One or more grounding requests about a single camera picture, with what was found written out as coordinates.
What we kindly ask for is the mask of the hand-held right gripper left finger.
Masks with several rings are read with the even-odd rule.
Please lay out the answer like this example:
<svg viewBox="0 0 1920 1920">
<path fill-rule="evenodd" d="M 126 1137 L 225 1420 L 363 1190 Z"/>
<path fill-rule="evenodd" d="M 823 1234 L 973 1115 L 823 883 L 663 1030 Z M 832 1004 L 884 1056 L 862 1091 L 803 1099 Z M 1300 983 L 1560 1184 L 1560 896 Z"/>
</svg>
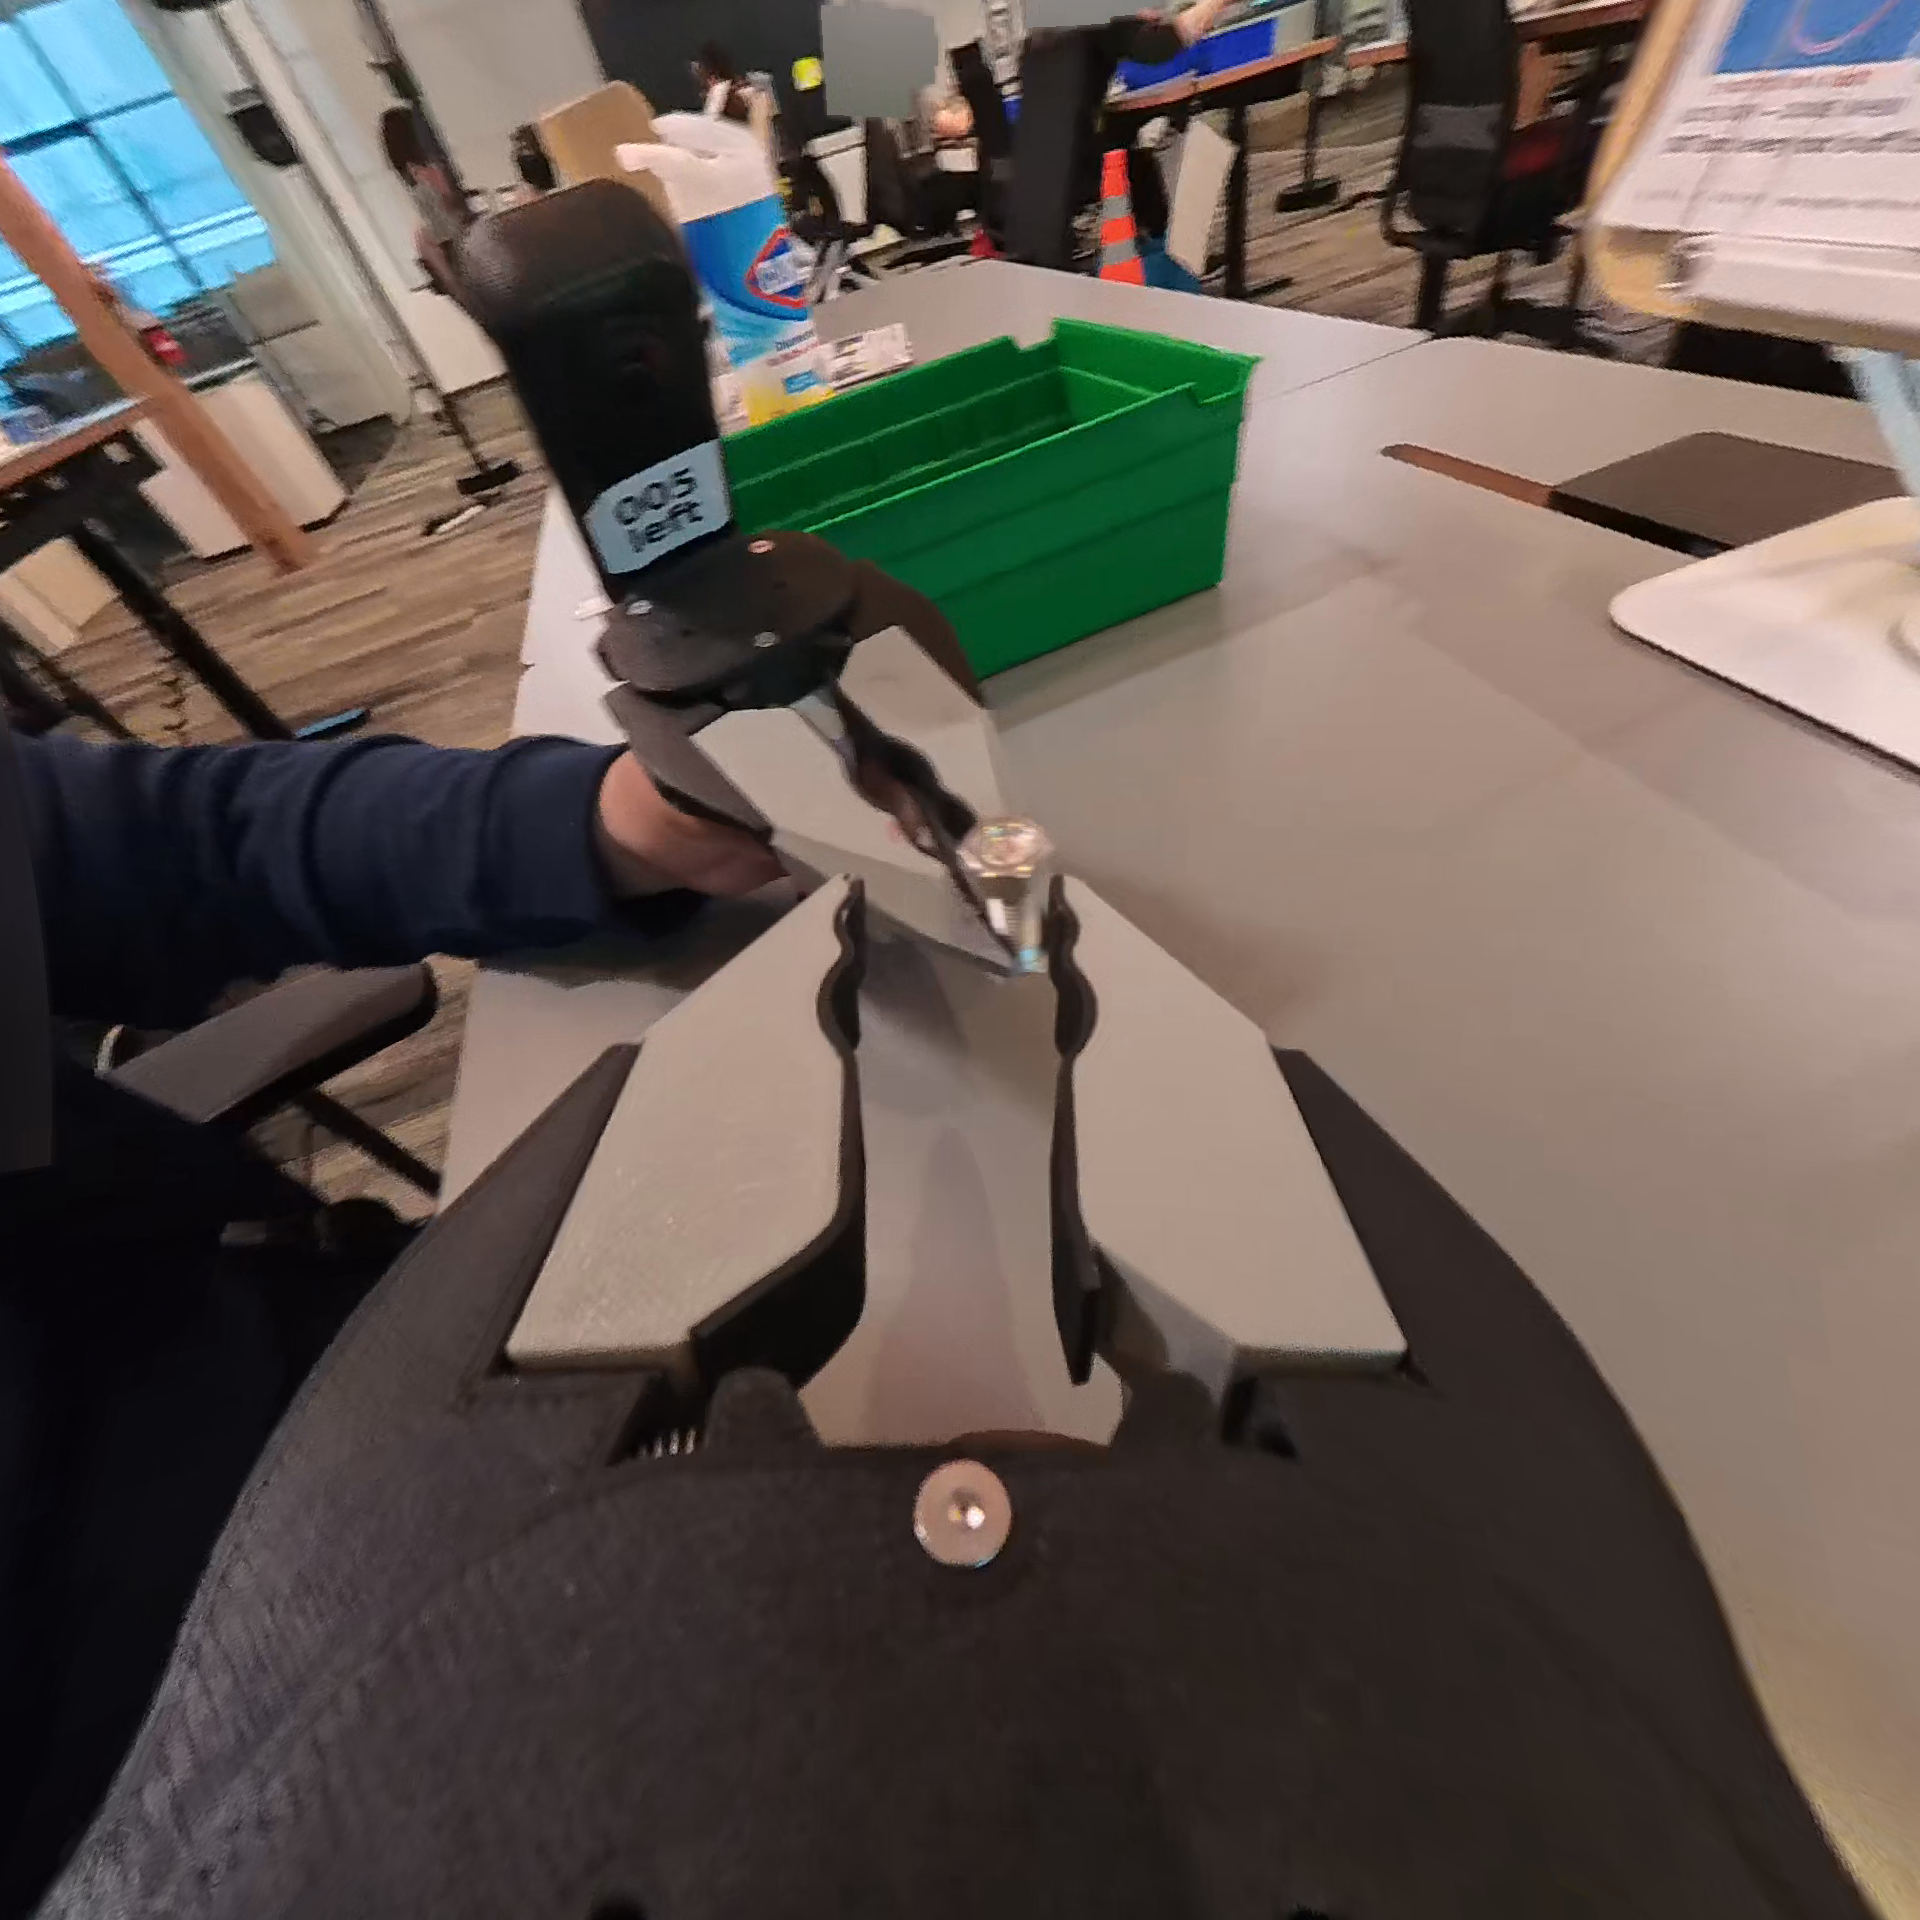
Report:
<svg viewBox="0 0 1920 1920">
<path fill-rule="evenodd" d="M 812 1382 L 862 1314 L 862 883 L 832 876 L 663 1011 L 597 1128 L 511 1367 Z"/>
</svg>

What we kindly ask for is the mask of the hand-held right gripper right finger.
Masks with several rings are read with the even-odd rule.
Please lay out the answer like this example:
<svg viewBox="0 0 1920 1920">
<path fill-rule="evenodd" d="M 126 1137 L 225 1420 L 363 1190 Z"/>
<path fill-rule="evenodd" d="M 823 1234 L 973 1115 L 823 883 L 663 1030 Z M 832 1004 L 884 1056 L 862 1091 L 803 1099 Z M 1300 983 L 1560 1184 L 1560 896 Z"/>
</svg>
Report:
<svg viewBox="0 0 1920 1920">
<path fill-rule="evenodd" d="M 1383 1373 L 1405 1333 L 1270 1037 L 1084 876 L 1051 883 L 1051 1308 L 1072 1382 Z"/>
</svg>

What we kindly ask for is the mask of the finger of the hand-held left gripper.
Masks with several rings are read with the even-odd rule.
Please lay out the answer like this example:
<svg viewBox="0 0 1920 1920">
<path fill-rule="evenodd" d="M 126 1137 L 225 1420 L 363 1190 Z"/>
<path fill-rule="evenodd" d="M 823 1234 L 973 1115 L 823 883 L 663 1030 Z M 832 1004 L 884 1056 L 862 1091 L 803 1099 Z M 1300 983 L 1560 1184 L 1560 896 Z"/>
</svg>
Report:
<svg viewBox="0 0 1920 1920">
<path fill-rule="evenodd" d="M 733 713 L 699 730 L 714 777 L 770 821 L 799 876 L 856 876 L 872 919 L 973 970 L 1032 965 L 989 928 L 938 849 L 916 849 L 897 808 L 848 781 L 846 748 L 799 713 Z"/>
<path fill-rule="evenodd" d="M 938 863 L 1000 818 L 995 719 L 911 631 L 848 647 L 832 758 L 848 781 L 832 849 L 848 863 Z"/>
</svg>

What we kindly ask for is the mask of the steel hex bolt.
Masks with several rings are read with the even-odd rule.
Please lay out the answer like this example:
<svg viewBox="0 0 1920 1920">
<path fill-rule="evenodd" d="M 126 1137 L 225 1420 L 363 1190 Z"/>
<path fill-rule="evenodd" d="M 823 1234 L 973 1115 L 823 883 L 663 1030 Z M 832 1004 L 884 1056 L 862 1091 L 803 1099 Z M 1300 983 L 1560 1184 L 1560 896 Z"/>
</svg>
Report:
<svg viewBox="0 0 1920 1920">
<path fill-rule="evenodd" d="M 1019 976 L 1051 965 L 1058 845 L 1034 818 L 973 818 L 956 883 Z"/>
</svg>

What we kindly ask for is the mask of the green plastic bin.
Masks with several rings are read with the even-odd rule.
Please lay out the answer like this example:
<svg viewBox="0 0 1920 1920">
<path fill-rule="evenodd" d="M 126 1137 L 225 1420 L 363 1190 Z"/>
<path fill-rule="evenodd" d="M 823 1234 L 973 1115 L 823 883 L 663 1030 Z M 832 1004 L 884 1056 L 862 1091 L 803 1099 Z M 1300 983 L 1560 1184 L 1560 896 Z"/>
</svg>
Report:
<svg viewBox="0 0 1920 1920">
<path fill-rule="evenodd" d="M 1223 587 L 1255 367 L 1058 318 L 733 432 L 733 502 L 920 594 L 995 680 Z"/>
</svg>

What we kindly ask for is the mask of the person's left forearm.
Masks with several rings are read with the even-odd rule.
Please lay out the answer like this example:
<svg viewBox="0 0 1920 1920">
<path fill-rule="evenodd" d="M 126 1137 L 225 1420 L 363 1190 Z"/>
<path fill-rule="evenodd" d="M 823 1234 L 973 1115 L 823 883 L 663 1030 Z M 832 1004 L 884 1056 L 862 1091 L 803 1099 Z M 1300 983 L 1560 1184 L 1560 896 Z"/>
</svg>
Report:
<svg viewBox="0 0 1920 1920">
<path fill-rule="evenodd" d="M 608 926 L 608 748 L 89 746 L 8 748 L 8 970 L 73 1024 L 184 1024 L 277 970 L 564 952 Z"/>
</svg>

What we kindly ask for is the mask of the person's left hand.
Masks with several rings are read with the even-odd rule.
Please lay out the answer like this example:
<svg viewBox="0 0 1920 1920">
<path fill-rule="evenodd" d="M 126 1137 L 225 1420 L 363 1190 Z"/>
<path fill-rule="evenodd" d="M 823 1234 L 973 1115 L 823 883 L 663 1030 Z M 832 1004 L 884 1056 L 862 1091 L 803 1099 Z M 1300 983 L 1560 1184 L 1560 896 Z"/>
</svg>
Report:
<svg viewBox="0 0 1920 1920">
<path fill-rule="evenodd" d="M 652 771 L 615 748 L 589 801 L 597 934 L 680 934 L 714 896 L 765 896 L 786 863 L 750 828 L 680 808 Z"/>
</svg>

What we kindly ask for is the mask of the disinfectant wipes canister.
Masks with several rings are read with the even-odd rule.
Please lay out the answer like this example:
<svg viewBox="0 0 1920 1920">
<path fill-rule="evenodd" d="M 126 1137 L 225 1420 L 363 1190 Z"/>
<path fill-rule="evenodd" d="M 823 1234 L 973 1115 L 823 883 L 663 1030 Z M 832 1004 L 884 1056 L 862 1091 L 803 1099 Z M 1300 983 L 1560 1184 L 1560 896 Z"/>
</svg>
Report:
<svg viewBox="0 0 1920 1920">
<path fill-rule="evenodd" d="M 615 149 L 624 174 L 663 183 L 733 367 L 739 428 L 790 415 L 832 395 L 832 358 L 812 318 L 812 247 L 790 230 L 765 130 L 714 115 L 663 115 Z"/>
</svg>

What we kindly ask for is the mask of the cardboard box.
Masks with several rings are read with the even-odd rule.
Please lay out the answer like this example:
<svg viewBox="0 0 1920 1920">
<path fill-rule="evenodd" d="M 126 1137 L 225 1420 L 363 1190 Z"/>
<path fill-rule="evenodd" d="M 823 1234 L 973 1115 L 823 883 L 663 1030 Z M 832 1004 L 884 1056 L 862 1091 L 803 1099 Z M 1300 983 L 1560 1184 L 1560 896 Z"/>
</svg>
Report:
<svg viewBox="0 0 1920 1920">
<path fill-rule="evenodd" d="M 668 218 L 663 180 L 642 165 L 624 165 L 624 149 L 659 149 L 652 100 L 631 82 L 601 82 L 586 100 L 541 115 L 541 149 L 555 183 L 608 180 Z"/>
</svg>

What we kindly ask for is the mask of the white cabinet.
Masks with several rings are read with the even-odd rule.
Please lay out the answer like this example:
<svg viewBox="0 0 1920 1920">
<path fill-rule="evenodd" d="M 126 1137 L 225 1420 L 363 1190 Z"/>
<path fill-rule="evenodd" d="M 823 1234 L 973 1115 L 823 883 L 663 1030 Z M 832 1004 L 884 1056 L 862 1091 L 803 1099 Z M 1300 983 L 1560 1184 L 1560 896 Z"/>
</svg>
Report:
<svg viewBox="0 0 1920 1920">
<path fill-rule="evenodd" d="M 225 432 L 225 442 L 255 467 L 255 478 L 291 508 L 307 532 L 331 524 L 347 508 L 347 482 L 284 410 L 267 374 L 225 367 L 225 381 L 192 388 L 198 410 Z M 151 457 L 151 478 L 142 478 L 142 497 L 163 518 L 163 532 L 184 544 L 184 556 L 238 556 L 255 538 L 238 518 L 198 482 L 198 473 L 181 457 L 181 442 L 142 415 L 133 440 Z"/>
</svg>

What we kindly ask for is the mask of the black office chair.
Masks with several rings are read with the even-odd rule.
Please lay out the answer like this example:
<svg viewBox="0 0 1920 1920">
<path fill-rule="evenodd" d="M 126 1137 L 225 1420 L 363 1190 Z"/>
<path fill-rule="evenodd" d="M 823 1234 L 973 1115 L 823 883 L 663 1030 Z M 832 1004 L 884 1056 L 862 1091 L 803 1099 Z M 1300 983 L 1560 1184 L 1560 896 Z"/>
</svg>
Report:
<svg viewBox="0 0 1920 1920">
<path fill-rule="evenodd" d="M 1125 18 L 1040 27 L 1022 40 L 1022 100 L 1008 121 L 1000 230 L 1019 265 L 1072 274 L 1073 218 L 1099 202 L 1104 100 L 1125 51 Z"/>
<path fill-rule="evenodd" d="M 1505 289 L 1505 259 L 1551 265 L 1577 247 L 1596 121 L 1519 121 L 1519 27 L 1499 0 L 1405 0 L 1400 18 L 1405 106 L 1383 239 L 1419 259 L 1415 328 L 1577 348 L 1584 265 L 1538 304 Z"/>
</svg>

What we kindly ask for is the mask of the person's legs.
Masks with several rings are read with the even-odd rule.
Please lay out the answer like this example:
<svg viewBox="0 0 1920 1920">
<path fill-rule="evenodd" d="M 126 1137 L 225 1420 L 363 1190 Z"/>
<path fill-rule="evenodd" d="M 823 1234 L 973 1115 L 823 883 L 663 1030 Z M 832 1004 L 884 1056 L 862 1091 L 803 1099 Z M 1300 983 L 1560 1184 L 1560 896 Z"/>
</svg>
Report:
<svg viewBox="0 0 1920 1920">
<path fill-rule="evenodd" d="M 419 1229 L 99 1073 L 57 1073 L 0 1229 L 0 1911 L 35 1911 L 267 1433 Z"/>
</svg>

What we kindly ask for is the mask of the wooden-top desk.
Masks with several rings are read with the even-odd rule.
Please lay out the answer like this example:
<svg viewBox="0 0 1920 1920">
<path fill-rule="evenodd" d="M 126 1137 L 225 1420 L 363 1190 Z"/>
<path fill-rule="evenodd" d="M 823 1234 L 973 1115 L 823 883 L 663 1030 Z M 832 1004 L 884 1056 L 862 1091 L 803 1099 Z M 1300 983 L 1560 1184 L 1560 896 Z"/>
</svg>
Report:
<svg viewBox="0 0 1920 1920">
<path fill-rule="evenodd" d="M 1339 180 L 1321 174 L 1321 106 L 1326 74 L 1339 64 L 1339 32 L 1306 32 L 1300 48 L 1223 64 L 1223 74 L 1173 74 L 1164 87 L 1107 87 L 1104 100 L 1104 142 L 1125 149 L 1152 121 L 1188 121 L 1188 115 L 1229 115 L 1229 215 L 1223 215 L 1223 300 L 1265 300 L 1287 289 L 1287 277 L 1248 277 L 1248 115 L 1300 100 L 1300 180 L 1277 195 L 1277 215 L 1326 215 Z"/>
</svg>

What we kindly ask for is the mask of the white desk stand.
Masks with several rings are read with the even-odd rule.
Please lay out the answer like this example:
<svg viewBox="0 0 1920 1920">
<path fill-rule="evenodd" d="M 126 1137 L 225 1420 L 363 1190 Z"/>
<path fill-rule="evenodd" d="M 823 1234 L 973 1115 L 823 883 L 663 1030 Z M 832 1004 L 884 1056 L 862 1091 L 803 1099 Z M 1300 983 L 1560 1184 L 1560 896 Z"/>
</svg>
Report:
<svg viewBox="0 0 1920 1920">
<path fill-rule="evenodd" d="M 1920 771 L 1920 367 L 1845 353 L 1845 381 L 1909 493 L 1630 587 L 1608 620 L 1671 661 Z"/>
</svg>

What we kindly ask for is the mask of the black rectangular pad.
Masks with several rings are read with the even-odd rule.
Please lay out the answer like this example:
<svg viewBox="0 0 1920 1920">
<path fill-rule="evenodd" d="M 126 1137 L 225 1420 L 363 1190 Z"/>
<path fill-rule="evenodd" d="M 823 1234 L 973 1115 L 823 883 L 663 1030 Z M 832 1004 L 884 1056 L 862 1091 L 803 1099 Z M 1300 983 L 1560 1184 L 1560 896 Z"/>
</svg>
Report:
<svg viewBox="0 0 1920 1920">
<path fill-rule="evenodd" d="M 1714 556 L 1897 493 L 1909 482 L 1889 467 L 1689 432 L 1551 482 L 1547 508 L 1683 556 Z"/>
</svg>

